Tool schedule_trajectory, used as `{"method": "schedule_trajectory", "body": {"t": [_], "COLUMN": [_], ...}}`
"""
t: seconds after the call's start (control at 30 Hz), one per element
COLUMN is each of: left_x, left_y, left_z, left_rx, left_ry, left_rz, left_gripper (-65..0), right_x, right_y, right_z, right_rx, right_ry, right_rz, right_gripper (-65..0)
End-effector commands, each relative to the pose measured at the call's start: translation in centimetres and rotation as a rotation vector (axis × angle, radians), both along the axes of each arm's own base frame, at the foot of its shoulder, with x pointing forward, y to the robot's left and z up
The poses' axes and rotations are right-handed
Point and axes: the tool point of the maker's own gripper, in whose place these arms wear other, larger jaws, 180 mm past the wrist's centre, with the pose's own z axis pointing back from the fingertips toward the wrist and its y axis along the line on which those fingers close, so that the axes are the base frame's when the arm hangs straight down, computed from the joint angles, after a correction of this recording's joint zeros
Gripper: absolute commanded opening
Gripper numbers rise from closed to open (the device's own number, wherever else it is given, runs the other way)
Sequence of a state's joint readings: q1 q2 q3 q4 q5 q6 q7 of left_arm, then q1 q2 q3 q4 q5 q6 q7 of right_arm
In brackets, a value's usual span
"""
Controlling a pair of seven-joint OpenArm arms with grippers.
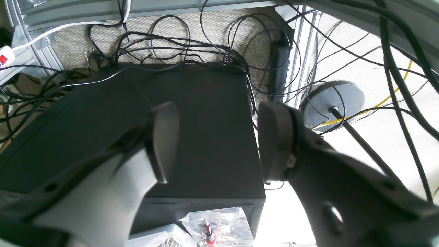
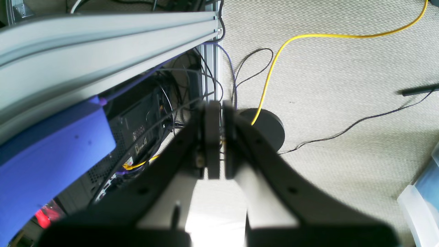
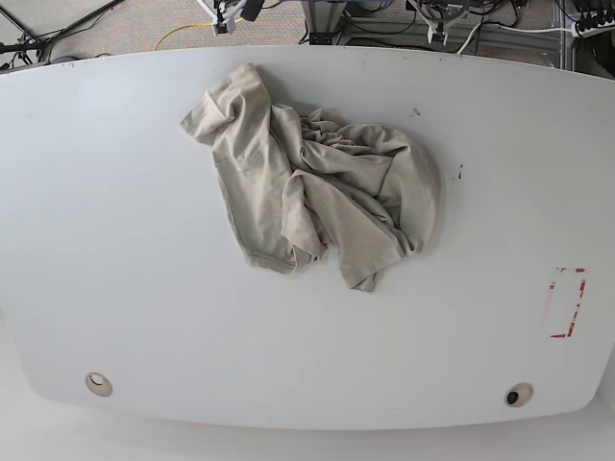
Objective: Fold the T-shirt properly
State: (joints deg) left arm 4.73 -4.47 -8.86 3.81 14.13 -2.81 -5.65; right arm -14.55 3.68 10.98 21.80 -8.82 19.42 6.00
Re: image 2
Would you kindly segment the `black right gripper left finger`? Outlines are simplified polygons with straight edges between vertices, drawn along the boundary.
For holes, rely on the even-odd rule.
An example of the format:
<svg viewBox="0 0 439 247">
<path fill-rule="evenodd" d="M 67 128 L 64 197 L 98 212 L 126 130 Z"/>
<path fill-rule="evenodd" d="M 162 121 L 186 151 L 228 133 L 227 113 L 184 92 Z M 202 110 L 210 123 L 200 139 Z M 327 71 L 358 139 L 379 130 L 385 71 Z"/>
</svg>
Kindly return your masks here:
<svg viewBox="0 0 439 247">
<path fill-rule="evenodd" d="M 218 178 L 221 103 L 203 103 L 128 185 L 49 227 L 42 247 L 191 247 L 185 224 L 204 169 Z"/>
</svg>

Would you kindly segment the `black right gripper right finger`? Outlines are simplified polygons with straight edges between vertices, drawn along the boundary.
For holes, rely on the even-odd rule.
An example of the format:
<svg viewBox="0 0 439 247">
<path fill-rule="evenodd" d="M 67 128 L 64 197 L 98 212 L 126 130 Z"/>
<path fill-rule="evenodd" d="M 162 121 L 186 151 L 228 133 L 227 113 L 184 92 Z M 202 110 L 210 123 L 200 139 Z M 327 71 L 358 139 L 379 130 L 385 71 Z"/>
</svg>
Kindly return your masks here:
<svg viewBox="0 0 439 247">
<path fill-rule="evenodd" d="M 292 169 L 231 102 L 223 102 L 226 178 L 247 201 L 247 247 L 398 247 L 394 230 Z"/>
</svg>

